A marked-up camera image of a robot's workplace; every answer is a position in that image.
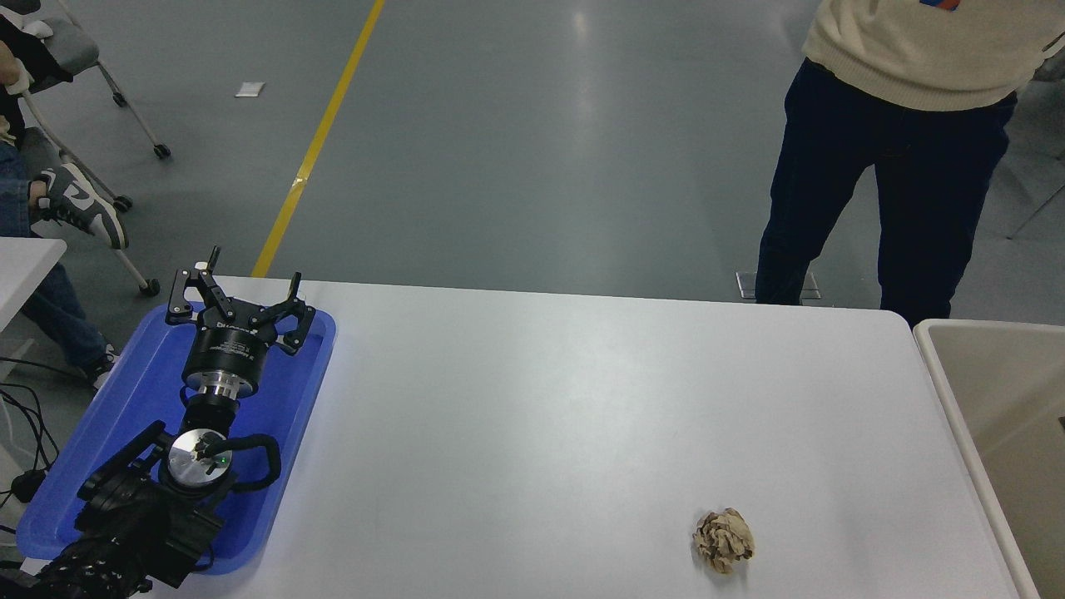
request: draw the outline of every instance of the white table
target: white table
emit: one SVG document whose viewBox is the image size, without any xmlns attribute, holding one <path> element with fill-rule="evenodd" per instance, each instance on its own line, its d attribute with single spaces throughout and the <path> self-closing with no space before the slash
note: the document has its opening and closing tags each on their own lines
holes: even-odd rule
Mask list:
<svg viewBox="0 0 1065 599">
<path fill-rule="evenodd" d="M 0 329 L 66 252 L 60 239 L 0 237 Z"/>
<path fill-rule="evenodd" d="M 158 596 L 1016 596 L 894 314 L 302 289 L 339 337 L 266 547 Z M 731 577 L 690 536 L 726 506 Z"/>
</svg>

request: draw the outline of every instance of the sneaker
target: sneaker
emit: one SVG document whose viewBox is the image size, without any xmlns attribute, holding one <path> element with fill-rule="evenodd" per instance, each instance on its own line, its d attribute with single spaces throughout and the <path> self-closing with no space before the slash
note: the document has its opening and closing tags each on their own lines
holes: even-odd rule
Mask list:
<svg viewBox="0 0 1065 599">
<path fill-rule="evenodd" d="M 80 168 L 69 163 L 46 168 L 35 180 L 44 181 L 48 187 L 47 195 L 37 200 L 42 218 L 70 223 L 102 239 L 113 249 L 129 246 L 118 213 L 96 193 Z"/>
<path fill-rule="evenodd" d="M 95 387 L 97 390 L 103 387 L 103 383 L 111 376 L 111 370 L 115 368 L 115 363 L 118 362 L 118 353 L 115 352 L 115 346 L 108 343 L 106 349 L 102 356 L 93 363 L 82 367 L 81 371 L 85 374 L 85 378 Z"/>
</svg>

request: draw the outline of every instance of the brown paper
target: brown paper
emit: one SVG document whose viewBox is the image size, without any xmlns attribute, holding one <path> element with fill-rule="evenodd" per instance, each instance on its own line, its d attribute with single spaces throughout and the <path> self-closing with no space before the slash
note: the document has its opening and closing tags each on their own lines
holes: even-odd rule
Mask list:
<svg viewBox="0 0 1065 599">
<path fill-rule="evenodd" d="M 733 563 L 754 556 L 751 528 L 732 507 L 722 514 L 710 512 L 703 516 L 691 536 L 703 560 L 723 574 L 732 573 Z"/>
</svg>

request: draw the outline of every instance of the small white paper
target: small white paper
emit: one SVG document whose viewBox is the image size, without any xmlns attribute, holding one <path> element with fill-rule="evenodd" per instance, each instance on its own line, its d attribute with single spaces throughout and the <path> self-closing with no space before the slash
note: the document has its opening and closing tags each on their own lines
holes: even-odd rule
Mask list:
<svg viewBox="0 0 1065 599">
<path fill-rule="evenodd" d="M 266 83 L 262 81 L 249 82 L 245 81 L 241 83 L 241 88 L 236 91 L 237 98 L 258 98 L 259 94 L 263 91 L 263 85 Z"/>
</svg>

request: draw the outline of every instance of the blue jeans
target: blue jeans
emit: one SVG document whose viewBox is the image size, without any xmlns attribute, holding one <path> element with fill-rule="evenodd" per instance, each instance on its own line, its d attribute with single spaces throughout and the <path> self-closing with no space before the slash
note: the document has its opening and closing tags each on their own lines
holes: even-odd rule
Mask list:
<svg viewBox="0 0 1065 599">
<path fill-rule="evenodd" d="M 804 62 L 784 101 L 788 120 L 756 301 L 799 304 L 810 261 L 871 165 L 880 196 L 880 307 L 911 326 L 948 318 L 1016 104 L 1011 94 L 973 110 L 910 110 Z"/>
<path fill-rule="evenodd" d="M 30 181 L 22 157 L 0 142 L 0 236 L 39 237 L 30 230 Z M 55 264 L 22 306 L 40 330 L 63 350 L 72 367 L 86 367 L 103 357 L 106 342 L 85 320 L 73 286 L 62 264 Z"/>
</svg>

